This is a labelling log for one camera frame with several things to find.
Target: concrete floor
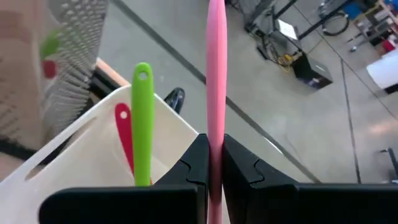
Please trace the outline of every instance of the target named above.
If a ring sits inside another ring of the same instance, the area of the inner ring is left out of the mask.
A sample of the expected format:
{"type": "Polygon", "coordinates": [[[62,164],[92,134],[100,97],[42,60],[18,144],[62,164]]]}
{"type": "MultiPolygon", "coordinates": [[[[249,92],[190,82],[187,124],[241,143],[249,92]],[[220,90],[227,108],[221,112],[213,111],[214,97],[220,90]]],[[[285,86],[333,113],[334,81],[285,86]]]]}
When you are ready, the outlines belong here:
{"type": "MultiPolygon", "coordinates": [[[[286,1],[278,1],[277,7],[286,1]]],[[[175,87],[183,88],[181,116],[205,133],[205,86],[197,77],[205,74],[208,1],[124,3],[133,14],[110,4],[99,56],[128,80],[136,63],[149,62],[156,93],[164,97],[175,87]],[[143,29],[143,23],[155,34],[143,29]],[[153,38],[156,35],[161,41],[153,38]]],[[[302,32],[316,22],[312,12],[317,4],[299,0],[282,18],[302,32]]],[[[387,154],[377,151],[398,148],[398,97],[383,93],[365,69],[379,58],[376,50],[364,45],[348,53],[344,42],[357,32],[355,28],[338,37],[312,32],[303,39],[303,50],[324,63],[334,81],[315,91],[259,56],[235,9],[227,8],[227,18],[228,96],[238,108],[227,107],[226,132],[301,182],[358,182],[355,154],[362,183],[387,181],[392,165],[387,154]],[[281,149],[264,137],[267,134],[281,149]]]]}

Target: pink spatula handle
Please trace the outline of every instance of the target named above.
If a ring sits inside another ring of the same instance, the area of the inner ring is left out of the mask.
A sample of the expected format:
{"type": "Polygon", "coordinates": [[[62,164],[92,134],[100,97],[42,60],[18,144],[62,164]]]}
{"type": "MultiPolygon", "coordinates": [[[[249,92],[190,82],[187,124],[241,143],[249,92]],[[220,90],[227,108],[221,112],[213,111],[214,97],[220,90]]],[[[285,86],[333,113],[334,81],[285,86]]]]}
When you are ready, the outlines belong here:
{"type": "Polygon", "coordinates": [[[222,222],[221,156],[225,127],[227,28],[224,0],[210,0],[206,28],[207,131],[210,142],[209,223],[222,222]]]}

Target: white container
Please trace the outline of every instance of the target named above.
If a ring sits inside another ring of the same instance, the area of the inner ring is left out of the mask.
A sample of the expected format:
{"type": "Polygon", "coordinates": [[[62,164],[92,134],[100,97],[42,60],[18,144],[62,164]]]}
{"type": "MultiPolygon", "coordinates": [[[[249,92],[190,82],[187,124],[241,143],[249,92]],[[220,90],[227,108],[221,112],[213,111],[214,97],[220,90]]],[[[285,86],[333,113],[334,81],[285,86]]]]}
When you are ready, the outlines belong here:
{"type": "MultiPolygon", "coordinates": [[[[114,91],[0,183],[1,223],[38,223],[40,204],[58,190],[134,185],[114,120],[118,103],[130,105],[130,92],[130,86],[114,91]],[[40,161],[77,131],[73,143],[38,174],[27,178],[40,161]]],[[[197,135],[155,95],[154,182],[180,159],[197,135]]]]}

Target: green spatula handle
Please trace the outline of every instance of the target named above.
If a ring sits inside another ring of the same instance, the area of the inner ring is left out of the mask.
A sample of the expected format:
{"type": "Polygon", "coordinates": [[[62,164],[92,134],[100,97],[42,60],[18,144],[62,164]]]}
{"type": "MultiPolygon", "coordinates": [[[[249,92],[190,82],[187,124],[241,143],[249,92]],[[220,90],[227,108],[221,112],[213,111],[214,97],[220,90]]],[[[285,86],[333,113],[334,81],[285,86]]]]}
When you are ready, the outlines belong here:
{"type": "Polygon", "coordinates": [[[132,139],[136,186],[150,185],[154,128],[154,77],[147,63],[139,63],[132,78],[132,139]]]}

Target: grater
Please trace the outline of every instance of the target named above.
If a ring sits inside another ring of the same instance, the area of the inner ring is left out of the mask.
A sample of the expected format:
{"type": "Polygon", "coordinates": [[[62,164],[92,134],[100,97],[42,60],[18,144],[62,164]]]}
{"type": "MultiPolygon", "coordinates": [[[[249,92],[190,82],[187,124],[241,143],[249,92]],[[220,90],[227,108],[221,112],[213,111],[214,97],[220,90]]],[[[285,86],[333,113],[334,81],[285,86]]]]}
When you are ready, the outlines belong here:
{"type": "Polygon", "coordinates": [[[57,50],[57,76],[45,92],[44,120],[53,138],[79,115],[89,98],[108,1],[48,0],[57,50]]]}
{"type": "Polygon", "coordinates": [[[90,98],[108,1],[1,2],[0,141],[37,151],[90,98]]]}

